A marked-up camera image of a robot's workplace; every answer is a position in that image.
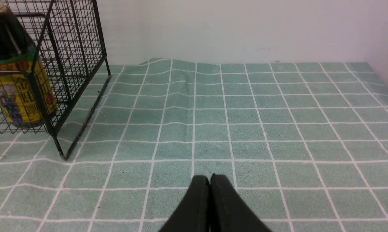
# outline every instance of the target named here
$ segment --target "basket leg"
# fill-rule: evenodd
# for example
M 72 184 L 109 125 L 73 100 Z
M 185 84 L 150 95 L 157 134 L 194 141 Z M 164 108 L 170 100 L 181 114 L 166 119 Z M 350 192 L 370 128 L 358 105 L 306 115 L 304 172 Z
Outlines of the basket leg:
M 107 64 L 106 68 L 108 70 L 108 73 L 110 73 L 109 66 L 108 66 L 108 60 L 106 59 L 105 62 Z M 79 133 L 76 135 L 74 141 L 72 142 L 72 144 L 70 145 L 70 147 L 66 153 L 64 153 L 62 151 L 61 146 L 60 146 L 59 141 L 58 141 L 58 138 L 57 138 L 57 135 L 55 137 L 53 137 L 55 144 L 56 144 L 56 147 L 58 148 L 59 154 L 64 160 L 67 160 L 69 158 L 69 156 L 71 155 L 72 151 L 74 150 L 76 144 L 78 143 L 79 138 L 82 136 L 83 132 L 85 131 L 86 127 L 88 126 L 88 123 L 91 120 L 91 117 L 94 114 L 96 107 L 98 106 L 99 102 L 101 101 L 102 95 L 104 95 L 104 92 L 105 92 L 106 87 L 108 86 L 110 80 L 111 80 L 111 75 L 109 75 L 107 77 L 101 91 L 99 91 L 98 97 L 96 98 L 94 105 L 92 106 L 91 110 L 89 111 L 88 115 L 86 116 L 85 122 L 82 124 L 82 127 L 79 130 Z
M 111 75 L 111 70 L 109 69 L 109 65 L 108 65 L 108 58 L 105 59 L 105 65 L 106 65 L 106 70 L 108 70 L 108 75 Z

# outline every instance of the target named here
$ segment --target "white grid line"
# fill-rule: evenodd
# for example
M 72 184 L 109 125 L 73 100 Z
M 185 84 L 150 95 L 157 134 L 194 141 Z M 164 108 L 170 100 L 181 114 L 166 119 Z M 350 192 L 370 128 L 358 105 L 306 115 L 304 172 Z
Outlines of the white grid line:
M 326 76 L 330 79 L 330 81 L 334 84 L 334 86 L 337 88 L 337 90 L 341 93 L 340 89 L 339 89 L 339 88 L 337 87 L 337 85 L 333 82 L 333 80 L 330 78 L 330 76 L 329 76 L 328 74 L 326 74 Z M 346 97 L 344 97 L 343 94 L 342 94 L 342 96 L 343 96 L 344 100 L 347 102 L 347 104 L 348 104 L 349 106 L 352 106 L 352 105 L 350 104 L 350 102 L 346 99 Z M 360 120 L 363 120 L 363 119 L 358 115 L 358 113 L 357 113 L 357 111 L 356 111 L 355 109 L 352 109 L 352 110 L 356 113 L 356 115 L 360 118 Z M 324 111 L 323 111 L 322 109 L 321 109 L 321 111 L 322 111 L 323 115 L 325 116 L 325 118 L 327 119 L 327 121 L 330 122 L 330 120 L 328 119 L 328 117 L 327 117 L 327 115 L 324 113 Z M 339 136 L 339 134 L 337 133 L 337 131 L 336 131 L 335 128 L 333 127 L 333 125 L 330 124 L 330 126 L 331 126 L 331 128 L 333 129 L 334 133 L 336 134 L 337 138 L 338 138 L 338 139 L 341 139 L 340 136 Z M 351 154 L 350 151 L 347 149 L 347 147 L 346 147 L 346 145 L 344 144 L 343 141 L 341 142 L 341 144 L 343 145 L 343 148 L 346 150 L 346 152 L 347 152 L 347 154 L 349 155 L 350 159 L 354 161 L 354 158 L 353 158 L 352 154 Z M 367 182 L 366 178 L 364 177 L 364 175 L 363 175 L 362 171 L 360 170 L 359 166 L 358 166 L 356 163 L 354 164 L 354 166 L 356 167 L 357 171 L 359 172 L 359 174 L 360 174 L 361 178 L 363 179 L 365 185 L 366 185 L 368 188 L 370 188 L 370 185 L 369 185 L 369 183 Z M 373 198 L 374 198 L 375 201 L 377 202 L 377 204 L 378 204 L 379 208 L 381 209 L 382 213 L 385 215 L 386 218 L 388 218 L 388 214 L 386 213 L 386 210 L 384 209 L 383 205 L 380 203 L 380 201 L 379 201 L 379 199 L 377 198 L 377 196 L 376 196 L 376 194 L 374 193 L 374 191 L 373 191 L 372 189 L 369 189 L 369 192 L 372 194 Z
M 222 99 L 224 102 L 224 112 L 225 112 L 225 122 L 227 124 L 227 134 L 228 134 L 228 143 L 230 148 L 230 155 L 231 155 L 231 166 L 233 168 L 233 182 L 234 182 L 234 189 L 237 191 L 237 175 L 235 173 L 235 162 L 234 162 L 234 153 L 233 153 L 233 144 L 231 142 L 231 133 L 230 133 L 230 125 L 228 123 L 228 113 L 227 113 L 227 104 L 225 99 L 225 91 L 224 91 L 224 81 L 222 78 L 222 71 L 221 71 L 221 65 L 219 65 L 220 70 L 220 78 L 221 78 L 221 86 L 222 86 Z
M 195 73 L 194 73 L 194 104 L 193 104 L 193 138 L 192 138 L 192 154 L 191 154 L 191 179 L 194 177 L 194 158 L 195 158 L 195 100 L 196 100 L 196 94 L 197 94 L 197 63 L 195 63 Z
M 363 87 L 369 92 L 369 93 L 371 93 L 370 91 L 369 91 L 369 89 L 368 88 L 366 88 L 366 86 L 365 85 L 363 85 Z M 375 96 L 373 96 L 373 98 L 381 105 L 381 106 L 383 106 L 383 104 L 375 97 Z M 373 133 L 373 131 L 369 128 L 369 126 L 367 125 L 367 123 L 360 117 L 360 115 L 357 113 L 357 111 L 355 110 L 355 109 L 353 109 L 353 111 L 356 113 L 356 115 L 360 118 L 360 120 L 362 121 L 362 123 L 366 126 L 366 128 L 368 129 L 368 131 L 371 133 L 371 135 L 373 136 L 373 138 L 375 138 L 375 139 L 378 139 L 377 138 L 377 136 Z M 379 143 L 379 145 L 380 145 L 380 147 L 386 152 L 386 154 L 388 155 L 388 151 L 387 151 L 387 149 L 384 147 L 384 145 L 380 142 L 380 141 L 378 141 L 378 143 Z
M 51 188 L 43 187 L 40 185 L 34 185 L 29 183 L 10 185 L 0 187 L 0 190 L 11 189 L 13 187 L 23 187 L 29 186 L 32 188 L 48 190 L 48 191 L 138 191 L 138 190 L 187 190 L 188 187 L 157 187 L 157 188 L 147 188 L 147 187 L 135 187 L 135 188 Z M 388 190 L 388 187 L 237 187 L 238 190 L 304 190 L 304 191 L 313 191 L 313 190 Z
M 43 145 L 41 146 L 41 148 L 39 149 L 39 151 L 35 154 L 35 156 L 33 157 L 33 160 L 30 161 L 30 163 L 27 165 L 25 171 L 22 173 L 22 175 L 20 176 L 20 178 L 17 180 L 16 184 L 11 188 L 11 190 L 8 192 L 6 198 L 4 199 L 3 203 L 1 204 L 0 206 L 0 211 L 3 209 L 3 207 L 5 206 L 6 202 L 9 200 L 9 197 L 11 196 L 12 192 L 14 191 L 14 189 L 17 187 L 17 185 L 19 184 L 19 182 L 23 179 L 23 177 L 25 176 L 25 174 L 28 172 L 28 170 L 30 169 L 30 167 L 32 166 L 32 163 L 33 161 L 35 160 L 35 158 L 40 154 L 40 152 L 43 150 L 43 148 L 45 147 L 45 145 L 48 143 L 48 141 L 51 140 L 51 137 L 49 136 L 47 141 L 45 143 L 43 143 Z
M 6 219 L 18 219 L 18 220 L 32 220 L 32 221 L 42 221 L 41 218 L 36 217 L 26 217 L 26 216 L 0 216 L 0 218 Z M 135 223 L 135 222 L 166 222 L 168 218 L 156 218 L 156 219 L 95 219 L 95 222 L 99 223 Z M 270 219 L 270 218 L 260 218 L 263 222 L 280 222 L 287 223 L 288 219 Z M 343 222 L 387 222 L 387 218 L 341 218 Z M 69 223 L 69 222 L 90 222 L 90 218 L 76 218 L 76 219 L 46 219 L 47 223 Z M 334 218 L 292 218 L 291 222 L 337 222 L 337 219 Z
M 312 97 L 314 98 L 313 92 L 312 92 L 312 90 L 309 88 L 309 85 L 308 85 L 307 83 L 305 83 L 305 85 L 306 85 L 307 89 L 309 90 L 310 94 L 312 95 Z M 317 104 L 319 107 L 321 107 L 320 104 L 319 104 L 319 102 L 318 102 L 316 99 L 315 99 L 315 101 L 316 101 L 316 104 Z M 305 148 L 306 148 L 306 150 L 307 150 L 307 152 L 308 152 L 310 158 L 314 161 L 313 154 L 311 153 L 309 147 L 307 146 L 307 143 L 306 143 L 306 141 L 304 140 L 303 135 L 301 134 L 300 128 L 298 127 L 297 122 L 296 122 L 296 120 L 295 120 L 295 118 L 294 118 L 294 116 L 293 116 L 291 110 L 289 109 L 288 112 L 290 113 L 290 116 L 291 116 L 291 118 L 293 119 L 293 122 L 295 123 L 296 129 L 297 129 L 297 131 L 298 131 L 298 133 L 299 133 L 301 139 L 303 140 L 304 146 L 305 146 Z M 319 177 L 319 180 L 320 180 L 320 182 L 322 183 L 322 186 L 323 186 L 323 189 L 324 189 L 325 194 L 326 194 L 326 196 L 327 196 L 327 199 L 328 199 L 328 201 L 330 202 L 330 205 L 331 205 L 331 208 L 332 208 L 332 210 L 333 210 L 333 213 L 334 213 L 335 217 L 336 217 L 337 220 L 338 220 L 338 223 L 339 223 L 339 225 L 340 225 L 340 229 L 341 229 L 343 232 L 346 232 L 346 229 L 345 229 L 345 227 L 344 227 L 344 225 L 343 225 L 343 222 L 340 220 L 340 216 L 339 216 L 339 214 L 338 214 L 338 212 L 337 212 L 337 209 L 336 209 L 336 207 L 335 207 L 335 205 L 334 205 L 334 203 L 333 203 L 333 200 L 332 200 L 332 198 L 331 198 L 331 195 L 330 195 L 329 191 L 328 191 L 327 188 L 326 188 L 326 185 L 325 185 L 325 183 L 324 183 L 324 180 L 323 180 L 323 178 L 322 178 L 322 175 L 320 174 L 319 167 L 317 167 L 317 164 L 316 164 L 316 163 L 314 163 L 313 165 L 314 165 L 314 168 L 316 169 L 317 176 Z
M 340 94 L 342 94 L 342 92 L 340 91 L 340 89 L 337 87 L 337 85 L 332 81 L 332 83 L 334 84 L 334 86 L 337 88 L 337 90 L 339 91 Z M 347 102 L 347 104 L 349 104 L 350 107 L 352 107 L 352 104 L 350 104 L 350 102 L 347 100 L 347 98 L 342 94 L 344 100 Z M 354 111 L 354 113 L 357 115 L 357 117 L 360 119 L 360 121 L 362 121 L 363 125 L 367 128 L 367 130 L 369 131 L 369 133 L 373 136 L 374 139 L 378 140 L 377 136 L 373 133 L 373 131 L 369 128 L 369 126 L 367 125 L 367 123 L 363 120 L 363 118 L 357 113 L 357 110 L 355 109 L 352 109 Z M 377 141 L 380 145 L 380 147 L 386 152 L 386 154 L 388 155 L 388 151 L 387 149 L 384 147 L 384 145 L 381 143 L 381 141 Z
M 102 142 L 110 142 L 110 141 L 115 141 L 119 142 L 119 140 L 99 140 L 99 141 L 79 141 L 78 143 L 86 143 L 86 144 L 91 144 L 91 143 L 102 143 Z M 155 143 L 155 141 L 143 141 L 143 140 L 123 140 L 126 142 L 139 142 L 139 143 Z M 265 141 L 265 140 L 234 140 L 231 142 L 258 142 L 258 141 Z M 268 140 L 269 142 L 301 142 L 301 140 Z M 340 140 L 306 140 L 307 142 L 318 142 L 318 141 L 340 141 Z M 388 141 L 388 140 L 341 140 L 341 141 Z M 207 143 L 219 143 L 219 142 L 228 142 L 226 140 L 198 140 L 198 141 L 178 141 L 178 140 L 170 140 L 170 141 L 160 141 L 159 143 L 185 143 L 185 144 L 190 144 L 190 143 L 202 143 L 202 142 L 207 142 Z M 7 144 L 11 143 L 11 141 L 3 141 L 0 142 L 0 144 Z
M 281 84 L 295 84 L 295 83 L 279 83 L 279 85 Z M 136 96 L 135 94 L 126 94 L 126 93 L 117 93 L 117 92 L 113 92 L 113 93 L 110 93 L 110 95 L 121 95 L 121 96 Z M 182 95 L 182 96 L 186 96 L 186 97 L 194 97 L 194 95 L 189 95 L 189 94 L 184 94 L 182 92 L 173 92 L 173 93 L 170 93 L 170 94 L 166 94 L 166 95 L 139 95 L 140 97 L 166 97 L 166 96 L 170 96 L 170 95 L 175 95 L 175 94 L 179 94 L 179 95 Z M 226 96 L 231 96 L 231 97 L 249 97 L 251 96 L 251 94 L 225 94 Z M 314 94 L 309 94 L 309 93 L 299 93 L 299 94 L 283 94 L 284 96 L 311 96 L 311 95 L 341 95 L 339 93 L 314 93 Z M 270 97 L 270 96 L 283 96 L 281 94 L 255 94 L 255 96 L 266 96 L 266 97 Z M 383 96 L 386 96 L 388 97 L 387 94 L 381 94 L 381 93 L 371 93 L 371 94 L 368 94 L 368 93 L 343 93 L 343 95 L 383 95 Z M 207 95 L 204 95 L 204 94 L 197 94 L 196 95 L 197 97 L 222 97 L 222 95 L 211 95 L 211 94 L 207 94 Z M 81 97 L 98 97 L 97 95 L 82 95 Z
M 97 108 L 96 110 L 100 110 L 101 108 L 113 108 L 113 109 L 126 109 L 126 110 L 131 110 L 130 107 L 110 107 L 110 106 L 102 106 L 100 108 Z M 177 106 L 173 106 L 173 107 L 167 107 L 166 110 L 169 110 L 169 109 L 172 109 L 172 108 L 179 108 L 179 109 L 183 109 L 183 110 L 193 110 L 193 108 L 185 108 L 185 107 L 177 107 Z M 369 108 L 373 108 L 373 109 L 384 109 L 384 108 L 388 108 L 388 106 L 385 106 L 385 107 L 353 107 L 355 109 L 369 109 Z M 255 108 L 229 108 L 229 110 L 254 110 Z M 287 107 L 259 107 L 258 108 L 259 110 L 286 110 Z M 302 109 L 302 110 L 308 110 L 308 109 L 318 109 L 318 107 L 290 107 L 290 109 Z M 351 107 L 323 107 L 323 109 L 351 109 Z M 73 110 L 89 110 L 89 109 L 86 109 L 86 108 L 75 108 Z M 138 110 L 153 110 L 153 111 L 156 111 L 156 110 L 162 110 L 162 109 L 154 109 L 154 108 L 138 108 Z M 223 110 L 223 108 L 196 108 L 196 110 Z
M 244 64 L 244 68 L 245 68 L 245 73 L 247 73 L 247 66 L 245 64 Z M 273 170 L 274 170 L 274 174 L 275 174 L 275 180 L 277 181 L 278 190 L 280 191 L 281 200 L 283 202 L 283 207 L 284 207 L 285 214 L 286 214 L 287 220 L 288 220 L 288 225 L 290 226 L 291 232 L 294 232 L 294 226 L 293 226 L 293 223 L 291 222 L 291 215 L 290 215 L 290 211 L 288 210 L 287 202 L 285 201 L 283 188 L 282 188 L 282 185 L 280 182 L 280 176 L 278 175 L 277 167 L 276 167 L 275 162 L 274 162 L 274 156 L 273 156 L 273 153 L 271 152 L 271 149 L 270 149 L 270 144 L 268 142 L 267 133 L 264 129 L 264 125 L 263 125 L 263 122 L 261 120 L 260 112 L 259 112 L 258 107 L 257 107 L 257 102 L 255 100 L 253 88 L 251 87 L 251 82 L 250 82 L 250 78 L 248 77 L 248 74 L 247 74 L 247 80 L 248 80 L 248 83 L 250 84 L 251 94 L 253 94 L 254 106 L 255 106 L 255 110 L 257 111 L 257 117 L 258 117 L 258 120 L 260 122 L 260 127 L 263 131 L 264 140 L 266 141 L 267 150 L 268 150 L 268 152 L 270 154 L 270 158 L 272 160 Z
M 171 60 L 171 67 L 169 69 L 170 69 L 170 72 L 169 72 L 169 82 L 171 82 L 172 60 Z M 169 93 L 169 87 L 170 86 L 171 86 L 171 84 L 168 84 L 167 94 Z M 158 129 L 157 142 L 155 143 L 154 153 L 152 154 L 152 159 L 151 160 L 155 160 L 155 155 L 157 153 L 157 149 L 158 149 L 158 145 L 159 145 L 159 141 L 160 141 L 160 137 L 161 137 L 161 129 L 162 129 L 163 123 L 164 123 L 165 108 L 167 107 L 167 100 L 168 100 L 168 96 L 165 97 L 163 114 L 161 116 L 161 125 L 160 125 L 160 128 Z M 139 223 L 138 232 L 142 231 L 142 226 L 144 225 L 143 220 L 145 219 L 146 206 L 147 206 L 147 203 L 148 203 L 149 188 L 151 187 L 151 181 L 152 181 L 153 173 L 154 173 L 154 162 L 151 163 L 151 170 L 149 172 L 149 177 L 148 177 L 148 186 L 147 186 L 147 191 L 145 193 L 144 204 L 142 206 L 141 223 Z
M 51 163 L 57 163 L 65 166 L 74 166 L 78 164 L 110 164 L 111 161 L 79 161 L 75 163 L 66 163 L 66 162 L 60 162 L 48 158 L 36 158 L 35 161 L 39 160 L 45 160 Z M 13 164 L 20 164 L 20 163 L 29 163 L 30 160 L 23 160 L 23 161 L 15 161 L 15 162 L 1 162 L 0 166 L 2 165 L 13 165 Z M 113 163 L 160 163 L 160 162 L 180 162 L 180 161 L 192 161 L 192 159 L 156 159 L 156 160 L 115 160 Z M 232 162 L 231 159 L 194 159 L 194 161 L 216 161 L 216 162 Z M 323 164 L 354 164 L 354 163 L 388 163 L 387 160 L 357 160 L 357 161 L 329 161 L 329 160 L 281 160 L 281 159 L 274 159 L 274 160 L 266 160 L 266 159 L 234 159 L 235 162 L 276 162 L 276 163 L 323 163 Z
M 356 75 L 354 75 L 354 73 L 352 72 L 352 71 L 350 71 L 351 73 L 352 73 L 352 75 L 356 78 L 356 79 L 358 79 L 359 81 L 360 81 L 360 78 L 358 78 Z M 374 98 L 374 100 L 376 100 L 379 104 L 380 104 L 380 106 L 382 106 L 382 107 L 384 107 L 384 105 L 372 94 L 372 92 L 369 90 L 369 88 L 367 88 L 361 81 L 360 81 L 360 83 L 363 85 L 363 88 L 365 88 L 367 91 L 368 91 L 368 93 Z
M 257 73 L 265 73 L 265 72 L 250 72 L 249 74 L 257 74 Z M 188 85 L 193 85 L 194 83 L 185 81 L 185 80 L 179 80 L 179 81 L 172 81 L 171 84 L 178 83 L 178 82 L 184 82 L 187 83 Z M 118 81 L 117 83 L 119 84 L 126 84 L 126 85 L 141 85 L 141 84 L 136 84 L 136 83 L 129 83 L 129 82 L 123 82 L 123 81 Z M 307 81 L 306 83 L 308 84 L 330 84 L 330 82 L 310 82 Z M 346 84 L 346 83 L 367 83 L 370 85 L 378 85 L 378 86 L 384 86 L 384 84 L 377 84 L 377 83 L 372 83 L 372 82 L 366 82 L 366 81 L 336 81 L 336 83 L 339 84 Z M 144 85 L 167 85 L 168 83 L 143 83 Z M 221 83 L 197 83 L 198 85 L 220 85 Z M 275 82 L 251 82 L 252 85 L 275 85 Z M 304 82 L 279 82 L 279 84 L 304 84 Z M 226 83 L 225 85 L 247 85 L 247 83 Z
M 81 125 L 78 122 L 69 122 L 73 124 Z M 388 124 L 388 122 L 364 122 L 366 124 Z M 331 124 L 364 124 L 363 122 L 333 122 Z M 181 122 L 171 122 L 164 123 L 163 125 L 227 125 L 227 123 L 181 123 Z M 263 123 L 263 125 L 328 125 L 329 123 Z M 157 125 L 158 123 L 94 123 L 94 125 Z M 260 125 L 260 123 L 228 123 L 228 125 Z
M 129 112 L 128 119 L 127 119 L 126 124 L 125 124 L 126 126 L 125 126 L 125 128 L 124 128 L 124 130 L 123 130 L 123 132 L 121 134 L 120 141 L 118 142 L 118 144 L 117 144 L 117 146 L 115 148 L 115 152 L 114 152 L 114 154 L 112 156 L 111 164 L 110 164 L 110 167 L 109 167 L 109 170 L 108 170 L 108 175 L 107 175 L 107 177 L 105 179 L 104 187 L 103 187 L 103 189 L 101 191 L 101 194 L 99 195 L 99 198 L 98 198 L 98 201 L 96 203 L 94 212 L 92 213 L 92 220 L 89 223 L 88 232 L 91 232 L 92 226 L 94 225 L 94 220 L 95 220 L 96 214 L 98 213 L 99 206 L 101 204 L 102 198 L 104 197 L 104 193 L 105 193 L 106 187 L 108 186 L 108 183 L 109 183 L 109 178 L 110 178 L 110 176 L 112 174 L 112 169 L 113 169 L 113 166 L 114 166 L 113 162 L 115 161 L 115 157 L 116 157 L 116 155 L 118 153 L 119 147 L 121 145 L 121 141 L 123 140 L 123 138 L 125 136 L 125 133 L 126 133 L 126 130 L 128 128 L 129 122 L 131 121 L 132 113 L 134 112 L 134 109 L 135 109 L 135 106 L 136 106 L 136 102 L 138 101 L 138 98 L 139 98 L 139 94 L 142 91 L 142 87 L 144 85 L 144 82 L 145 82 L 145 79 L 146 79 L 146 74 L 148 73 L 148 70 L 149 70 L 149 63 L 148 63 L 148 67 L 146 69 L 146 73 L 145 73 L 144 79 L 142 81 L 142 85 L 140 86 L 138 94 L 137 94 L 137 96 L 136 96 L 136 98 L 134 100 L 134 104 L 132 106 L 132 110 L 131 110 L 131 112 Z
M 19 133 L 18 135 L 16 135 L 15 138 L 13 139 L 13 141 L 10 142 L 9 147 L 7 147 L 7 148 L 3 151 L 2 155 L 0 156 L 0 161 L 3 160 L 3 159 L 5 158 L 6 153 L 7 153 L 7 152 L 10 150 L 10 148 L 15 144 L 16 140 L 20 137 L 20 135 L 22 135 L 22 133 Z
M 111 86 L 111 88 L 109 89 L 108 93 L 112 91 L 113 86 L 114 86 L 114 85 Z M 102 103 L 101 105 L 104 105 L 105 102 L 106 102 L 106 100 L 107 100 L 107 97 L 105 98 L 105 100 L 103 101 L 103 103 Z M 96 112 L 95 118 L 94 118 L 94 120 L 93 120 L 93 123 L 94 123 L 94 122 L 96 121 L 96 119 L 98 118 L 98 115 L 99 115 L 100 112 L 101 112 L 101 110 L 98 110 L 98 112 Z M 88 131 L 88 133 L 86 134 L 86 136 L 85 136 L 85 138 L 84 138 L 84 142 L 83 142 L 83 143 L 81 144 L 81 146 L 79 147 L 78 152 L 76 153 L 76 155 L 75 155 L 75 157 L 74 157 L 74 159 L 73 159 L 73 161 L 72 161 L 72 165 L 69 167 L 69 169 L 68 169 L 67 172 L 65 173 L 64 177 L 62 178 L 62 181 L 61 181 L 61 183 L 60 183 L 60 185 L 59 185 L 59 188 L 60 188 L 60 189 L 63 188 L 64 183 L 65 183 L 65 181 L 66 181 L 66 178 L 68 177 L 70 171 L 72 170 L 72 168 L 73 168 L 73 166 L 74 166 L 73 164 L 76 162 L 76 159 L 79 157 L 79 154 L 81 153 L 82 147 L 85 145 L 85 142 L 88 140 L 89 135 L 91 134 L 91 131 L 92 131 L 93 126 L 94 126 L 94 125 L 90 125 L 90 126 L 89 126 L 89 131 Z M 43 225 L 45 224 L 45 220 L 48 218 L 49 214 L 51 213 L 51 210 L 52 210 L 53 206 L 55 205 L 56 200 L 58 199 L 58 196 L 59 196 L 59 193 L 60 193 L 60 192 L 61 192 L 60 190 L 56 192 L 55 197 L 54 197 L 54 199 L 52 200 L 51 204 L 49 205 L 49 208 L 48 208 L 48 210 L 46 211 L 46 213 L 45 213 L 45 215 L 44 215 L 44 217 L 43 217 L 43 220 L 41 221 L 41 223 L 40 223 L 39 227 L 37 228 L 36 232 L 40 232 L 40 231 L 41 231 Z

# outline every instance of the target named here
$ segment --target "wire mesh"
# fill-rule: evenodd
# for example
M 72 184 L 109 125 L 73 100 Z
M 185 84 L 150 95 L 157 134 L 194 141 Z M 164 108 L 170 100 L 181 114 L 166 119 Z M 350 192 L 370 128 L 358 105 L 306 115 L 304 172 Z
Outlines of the wire mesh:
M 95 0 L 5 0 L 39 48 L 32 69 L 24 73 L 0 71 L 0 133 L 57 134 L 97 69 L 106 59 Z M 33 104 L 11 105 L 35 97 Z M 32 118 L 35 112 L 42 117 Z

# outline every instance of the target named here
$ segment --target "black metal rack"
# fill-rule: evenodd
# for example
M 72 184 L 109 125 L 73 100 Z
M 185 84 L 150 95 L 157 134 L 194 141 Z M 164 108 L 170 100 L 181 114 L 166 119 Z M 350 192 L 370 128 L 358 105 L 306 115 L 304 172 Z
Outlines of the black metal rack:
M 25 76 L 37 110 L 42 116 L 41 125 L 16 127 L 6 120 L 0 105 L 0 134 L 45 131 L 53 138 L 60 156 L 67 160 L 92 117 L 111 76 L 96 0 L 6 0 L 5 4 L 36 43 L 34 61 L 41 60 L 43 63 L 51 86 L 47 91 L 53 92 L 57 110 L 51 115 L 48 113 L 43 92 L 41 93 L 43 86 L 34 77 L 37 63 L 32 65 L 30 72 L 0 71 L 0 76 Z M 108 72 L 107 79 L 79 133 L 64 152 L 58 140 L 58 132 L 104 62 Z

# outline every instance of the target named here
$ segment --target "cartoon figure on label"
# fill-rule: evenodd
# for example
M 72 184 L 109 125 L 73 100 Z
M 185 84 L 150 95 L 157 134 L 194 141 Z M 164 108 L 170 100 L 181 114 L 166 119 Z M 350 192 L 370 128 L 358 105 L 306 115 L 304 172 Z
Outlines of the cartoon figure on label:
M 14 85 L 0 85 L 0 106 L 8 111 L 14 123 L 23 123 L 22 115 L 16 104 L 16 94 Z

